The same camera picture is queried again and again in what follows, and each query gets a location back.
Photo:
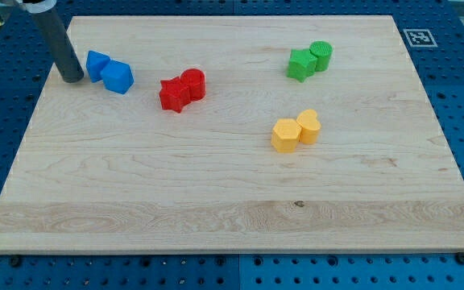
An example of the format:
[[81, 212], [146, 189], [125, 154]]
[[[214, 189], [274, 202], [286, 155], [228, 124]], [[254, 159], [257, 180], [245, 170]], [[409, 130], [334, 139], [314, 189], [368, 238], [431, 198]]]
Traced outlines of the white rod mount collar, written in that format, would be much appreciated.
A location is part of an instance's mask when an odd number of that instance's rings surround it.
[[40, 14], [56, 6], [57, 0], [0, 0], [0, 7], [17, 6], [31, 14]]

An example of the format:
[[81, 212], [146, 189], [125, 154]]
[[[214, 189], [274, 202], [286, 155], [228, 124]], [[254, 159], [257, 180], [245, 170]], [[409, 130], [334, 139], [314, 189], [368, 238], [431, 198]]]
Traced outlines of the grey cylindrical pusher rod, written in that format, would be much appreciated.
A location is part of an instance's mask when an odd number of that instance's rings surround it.
[[43, 36], [63, 81], [80, 81], [84, 77], [84, 71], [56, 7], [40, 14], [31, 14], [31, 17]]

